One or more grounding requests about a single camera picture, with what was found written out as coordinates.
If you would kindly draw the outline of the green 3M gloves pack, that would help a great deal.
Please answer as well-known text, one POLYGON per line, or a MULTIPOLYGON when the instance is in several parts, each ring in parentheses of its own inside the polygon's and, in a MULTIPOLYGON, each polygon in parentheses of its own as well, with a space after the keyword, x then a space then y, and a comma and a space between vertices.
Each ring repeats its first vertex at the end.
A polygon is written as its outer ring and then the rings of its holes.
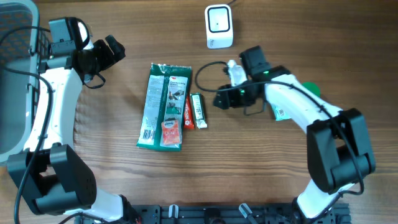
POLYGON ((180 151, 178 145, 162 144, 162 122, 178 120, 182 135, 185 99, 192 75, 191 67, 152 64, 137 147, 155 151, 180 151))

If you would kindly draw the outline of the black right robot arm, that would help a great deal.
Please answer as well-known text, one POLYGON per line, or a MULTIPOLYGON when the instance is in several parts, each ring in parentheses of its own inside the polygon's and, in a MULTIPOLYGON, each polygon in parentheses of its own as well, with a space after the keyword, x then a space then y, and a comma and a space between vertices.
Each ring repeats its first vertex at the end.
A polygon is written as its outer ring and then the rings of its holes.
POLYGON ((311 180, 294 200, 297 221, 314 222, 342 196, 364 192, 363 179, 376 170, 376 160, 359 110, 327 103, 283 66, 250 69, 237 65, 225 71, 231 82, 215 91, 215 107, 247 108, 262 98, 286 111, 306 135, 311 180))

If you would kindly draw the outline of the orange Kleenex tissue pack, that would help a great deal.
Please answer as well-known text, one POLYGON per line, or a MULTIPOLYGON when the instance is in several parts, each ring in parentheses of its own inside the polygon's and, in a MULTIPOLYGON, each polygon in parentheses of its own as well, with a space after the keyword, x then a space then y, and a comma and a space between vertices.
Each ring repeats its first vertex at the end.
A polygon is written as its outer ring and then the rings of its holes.
POLYGON ((162 144, 165 146, 178 145, 182 141, 178 120, 162 122, 162 144))

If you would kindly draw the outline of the mint green wipes pack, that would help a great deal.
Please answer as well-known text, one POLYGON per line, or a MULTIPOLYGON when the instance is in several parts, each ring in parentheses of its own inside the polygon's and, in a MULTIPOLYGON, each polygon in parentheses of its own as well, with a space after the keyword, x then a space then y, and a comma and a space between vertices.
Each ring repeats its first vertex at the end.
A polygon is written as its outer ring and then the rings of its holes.
POLYGON ((271 104, 272 111, 275 116, 276 121, 283 121, 283 120, 288 120, 291 119, 291 117, 281 108, 279 108, 276 105, 271 104))

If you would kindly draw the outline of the red Nescafe sachet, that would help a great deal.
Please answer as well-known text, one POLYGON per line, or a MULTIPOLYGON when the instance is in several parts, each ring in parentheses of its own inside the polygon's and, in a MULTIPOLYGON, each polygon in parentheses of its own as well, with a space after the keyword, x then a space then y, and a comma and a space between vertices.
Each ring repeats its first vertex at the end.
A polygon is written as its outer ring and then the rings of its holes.
POLYGON ((195 129, 195 124, 193 122, 193 117, 192 117, 192 109, 190 106, 190 100, 189 96, 186 96, 185 99, 185 110, 184 110, 184 129, 195 129))

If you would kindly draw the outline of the green Axe Brand box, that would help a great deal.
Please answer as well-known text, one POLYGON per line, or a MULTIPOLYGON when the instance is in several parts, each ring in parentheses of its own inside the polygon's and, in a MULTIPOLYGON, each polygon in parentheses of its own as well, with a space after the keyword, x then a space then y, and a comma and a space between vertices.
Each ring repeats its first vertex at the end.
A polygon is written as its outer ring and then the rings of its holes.
POLYGON ((190 94, 193 115, 195 117, 195 123, 198 129, 205 129, 208 127, 205 118, 205 110, 203 107, 203 100, 200 93, 191 93, 190 94))

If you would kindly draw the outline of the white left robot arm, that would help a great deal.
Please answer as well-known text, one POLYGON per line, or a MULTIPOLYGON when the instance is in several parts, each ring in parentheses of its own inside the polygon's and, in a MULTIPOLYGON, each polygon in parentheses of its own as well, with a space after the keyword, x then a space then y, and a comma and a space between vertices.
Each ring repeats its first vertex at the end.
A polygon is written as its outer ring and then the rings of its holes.
POLYGON ((93 171, 73 149, 78 97, 87 76, 122 60, 125 48, 112 35, 82 47, 50 46, 39 64, 40 96, 25 152, 9 156, 7 171, 18 188, 14 221, 24 200, 35 215, 84 217, 100 223, 140 223, 125 196, 98 188, 93 171))

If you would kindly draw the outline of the green lid jar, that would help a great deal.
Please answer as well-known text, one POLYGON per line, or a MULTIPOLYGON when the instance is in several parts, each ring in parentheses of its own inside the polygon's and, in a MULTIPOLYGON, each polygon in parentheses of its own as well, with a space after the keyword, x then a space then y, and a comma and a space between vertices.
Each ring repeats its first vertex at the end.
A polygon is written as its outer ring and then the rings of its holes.
POLYGON ((321 95, 320 89, 319 89, 319 87, 318 87, 315 83, 312 83, 312 82, 305 82, 305 83, 302 83, 302 85, 303 85, 306 89, 308 89, 310 92, 312 92, 314 95, 316 95, 317 97, 320 97, 320 95, 321 95))

